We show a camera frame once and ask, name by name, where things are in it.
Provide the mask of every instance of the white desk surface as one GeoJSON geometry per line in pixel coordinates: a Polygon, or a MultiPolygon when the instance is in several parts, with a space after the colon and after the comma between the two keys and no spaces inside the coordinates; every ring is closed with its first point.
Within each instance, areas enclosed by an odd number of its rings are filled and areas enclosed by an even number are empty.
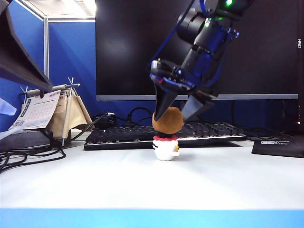
{"type": "Polygon", "coordinates": [[[66,158],[0,175],[3,208],[304,209],[304,159],[239,147],[182,148],[173,161],[153,150],[65,149],[66,158]]]}

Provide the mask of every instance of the black mouse pad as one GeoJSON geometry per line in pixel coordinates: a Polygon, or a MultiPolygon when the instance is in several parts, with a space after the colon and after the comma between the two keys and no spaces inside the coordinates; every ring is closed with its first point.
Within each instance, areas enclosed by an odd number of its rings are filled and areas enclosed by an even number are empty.
{"type": "Polygon", "coordinates": [[[295,135],[283,140],[255,141],[252,153],[304,158],[304,135],[295,135]]]}

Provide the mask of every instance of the keyboard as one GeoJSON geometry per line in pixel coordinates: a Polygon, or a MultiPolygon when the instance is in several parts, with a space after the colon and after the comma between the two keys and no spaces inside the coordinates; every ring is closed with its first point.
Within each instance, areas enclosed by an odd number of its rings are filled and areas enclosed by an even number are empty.
{"type": "MultiPolygon", "coordinates": [[[[85,150],[148,149],[152,148],[155,135],[157,132],[152,126],[94,129],[85,141],[85,150]]],[[[244,130],[229,123],[187,123],[175,135],[181,148],[246,139],[244,130]]]]}

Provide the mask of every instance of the black monitor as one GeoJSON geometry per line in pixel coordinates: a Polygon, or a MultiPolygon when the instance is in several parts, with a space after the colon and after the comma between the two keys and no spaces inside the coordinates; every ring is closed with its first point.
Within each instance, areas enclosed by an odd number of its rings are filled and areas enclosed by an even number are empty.
{"type": "Polygon", "coordinates": [[[10,17],[10,1],[0,0],[0,77],[51,91],[53,85],[18,39],[10,17]]]}
{"type": "MultiPolygon", "coordinates": [[[[189,2],[96,1],[97,100],[155,99],[147,64],[189,2]]],[[[228,47],[214,85],[219,98],[298,98],[299,2],[255,0],[234,23],[240,36],[228,47]]],[[[180,64],[189,49],[190,44],[175,34],[159,57],[180,64]]]]}

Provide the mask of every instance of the robotic arm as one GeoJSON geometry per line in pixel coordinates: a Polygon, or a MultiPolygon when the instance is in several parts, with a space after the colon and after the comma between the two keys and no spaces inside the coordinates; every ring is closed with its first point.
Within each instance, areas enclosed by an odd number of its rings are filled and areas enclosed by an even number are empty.
{"type": "Polygon", "coordinates": [[[228,44],[239,35],[232,29],[232,23],[242,17],[253,1],[200,0],[202,12],[194,9],[188,12],[177,31],[182,40],[192,44],[182,65],[161,59],[151,65],[156,121],[178,94],[189,95],[182,110],[185,121],[212,106],[211,99],[218,94],[211,86],[218,79],[222,57],[228,44]]]}

